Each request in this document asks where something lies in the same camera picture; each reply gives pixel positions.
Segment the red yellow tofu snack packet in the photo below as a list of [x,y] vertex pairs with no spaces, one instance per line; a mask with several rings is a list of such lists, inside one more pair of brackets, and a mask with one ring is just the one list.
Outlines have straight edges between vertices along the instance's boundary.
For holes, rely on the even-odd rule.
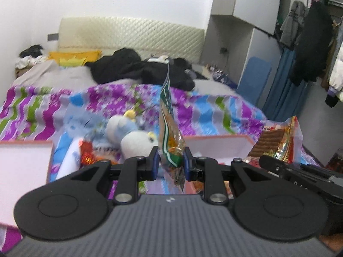
[[299,121],[292,116],[284,122],[267,121],[248,156],[269,155],[286,163],[301,161],[303,135]]

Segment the green white pickle snack packet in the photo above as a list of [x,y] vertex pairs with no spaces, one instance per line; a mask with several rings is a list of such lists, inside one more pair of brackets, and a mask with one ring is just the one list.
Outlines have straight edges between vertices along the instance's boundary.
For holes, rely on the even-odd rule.
[[170,65],[160,90],[159,97],[159,137],[158,147],[161,166],[170,181],[182,193],[185,185],[184,149],[185,141],[175,121],[170,91]]

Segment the white spray bottle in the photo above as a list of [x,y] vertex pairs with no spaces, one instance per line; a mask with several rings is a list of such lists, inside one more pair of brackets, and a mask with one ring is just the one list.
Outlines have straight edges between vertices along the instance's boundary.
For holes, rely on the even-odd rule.
[[80,146],[82,138],[74,138],[66,152],[66,155],[59,167],[56,179],[60,179],[80,169],[81,152]]

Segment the red foil candy wrapper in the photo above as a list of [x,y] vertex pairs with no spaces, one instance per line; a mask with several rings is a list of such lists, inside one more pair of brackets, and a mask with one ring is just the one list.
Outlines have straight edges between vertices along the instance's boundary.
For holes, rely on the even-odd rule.
[[96,162],[94,150],[91,142],[81,141],[80,143],[80,164],[88,166]]

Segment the pink shallow box lid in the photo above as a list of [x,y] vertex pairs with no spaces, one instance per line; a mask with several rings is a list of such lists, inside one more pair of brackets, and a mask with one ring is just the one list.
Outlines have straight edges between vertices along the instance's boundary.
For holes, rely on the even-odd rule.
[[16,228],[17,201],[49,182],[53,152],[51,141],[1,141],[1,226]]

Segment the pink box right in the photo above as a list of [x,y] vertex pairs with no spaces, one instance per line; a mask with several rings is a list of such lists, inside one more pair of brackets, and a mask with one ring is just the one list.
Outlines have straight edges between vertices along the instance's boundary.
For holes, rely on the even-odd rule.
[[230,165],[234,158],[247,157],[255,144],[248,135],[186,136],[184,140],[189,148],[185,153],[185,194],[196,194],[202,189],[195,183],[197,174],[203,169],[199,157],[213,158],[219,164]]

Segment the purple floral bed sheet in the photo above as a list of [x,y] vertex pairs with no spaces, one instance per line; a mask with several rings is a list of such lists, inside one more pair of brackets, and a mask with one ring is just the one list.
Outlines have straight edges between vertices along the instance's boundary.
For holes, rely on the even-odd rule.
[[[1,139],[51,140],[67,122],[90,128],[137,107],[158,128],[160,87],[105,84],[76,93],[48,87],[9,89],[1,111]],[[327,206],[317,194],[246,163],[229,172],[241,183],[237,198],[214,204],[201,195],[143,194],[129,204],[105,198],[114,179],[100,164],[95,178],[54,180],[53,196],[83,196],[90,206],[57,221],[62,238],[26,233],[7,256],[332,256],[319,239]]]

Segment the light blue snack bag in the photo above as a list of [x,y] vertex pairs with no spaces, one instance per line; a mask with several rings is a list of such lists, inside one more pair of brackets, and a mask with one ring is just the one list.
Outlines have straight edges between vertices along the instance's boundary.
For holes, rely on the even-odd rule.
[[109,119],[102,115],[92,113],[86,109],[69,105],[67,107],[63,123],[65,132],[72,138],[82,138],[91,142],[94,149],[98,151],[110,151],[118,149],[106,135],[106,127]]

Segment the white plush duck toy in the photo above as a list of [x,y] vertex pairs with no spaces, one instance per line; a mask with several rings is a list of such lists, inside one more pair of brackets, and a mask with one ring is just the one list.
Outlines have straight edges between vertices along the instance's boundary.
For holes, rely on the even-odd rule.
[[114,115],[106,125],[106,137],[120,150],[122,159],[147,157],[158,145],[153,132],[140,129],[137,123],[127,115]]

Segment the blue curtain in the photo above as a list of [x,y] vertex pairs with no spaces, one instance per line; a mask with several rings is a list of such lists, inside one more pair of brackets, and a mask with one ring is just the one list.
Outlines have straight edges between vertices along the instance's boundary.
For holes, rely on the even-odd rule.
[[277,72],[262,111],[271,121],[284,122],[292,116],[298,116],[304,105],[308,88],[302,81],[294,85],[289,75],[295,63],[295,51],[282,49]]

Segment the hanging black jacket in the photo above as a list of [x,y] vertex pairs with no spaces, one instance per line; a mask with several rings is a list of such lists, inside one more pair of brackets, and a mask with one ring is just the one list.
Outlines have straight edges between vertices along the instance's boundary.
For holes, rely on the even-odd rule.
[[289,76],[295,86],[303,81],[314,82],[323,73],[333,37],[330,14],[320,2],[313,2],[295,48],[295,62]]

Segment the yellow pillow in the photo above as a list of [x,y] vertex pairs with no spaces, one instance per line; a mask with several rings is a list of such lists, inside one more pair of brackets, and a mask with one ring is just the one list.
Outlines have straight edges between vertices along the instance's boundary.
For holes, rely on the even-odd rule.
[[95,62],[101,56],[102,51],[50,52],[48,60],[54,60],[60,67],[78,67],[86,62]]

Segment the hanging grey jacket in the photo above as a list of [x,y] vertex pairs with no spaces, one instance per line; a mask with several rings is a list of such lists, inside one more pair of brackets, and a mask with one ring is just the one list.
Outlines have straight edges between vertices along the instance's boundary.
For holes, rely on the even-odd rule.
[[280,43],[289,50],[293,50],[298,45],[307,14],[308,8],[302,1],[292,3],[290,12],[280,28]]

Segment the cream quilted headboard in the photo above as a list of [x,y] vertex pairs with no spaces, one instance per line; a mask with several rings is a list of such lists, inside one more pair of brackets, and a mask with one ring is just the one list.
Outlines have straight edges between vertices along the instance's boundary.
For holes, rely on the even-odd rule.
[[143,59],[167,55],[198,63],[205,31],[164,21],[131,17],[64,17],[59,26],[60,52],[101,51],[112,55],[134,49]]

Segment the white wall cabinet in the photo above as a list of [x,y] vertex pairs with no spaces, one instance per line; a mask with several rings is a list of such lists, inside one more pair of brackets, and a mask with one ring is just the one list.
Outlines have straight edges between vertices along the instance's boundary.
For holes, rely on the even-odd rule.
[[271,64],[259,100],[270,91],[281,52],[273,37],[280,0],[213,0],[201,62],[214,64],[239,84],[251,57]]

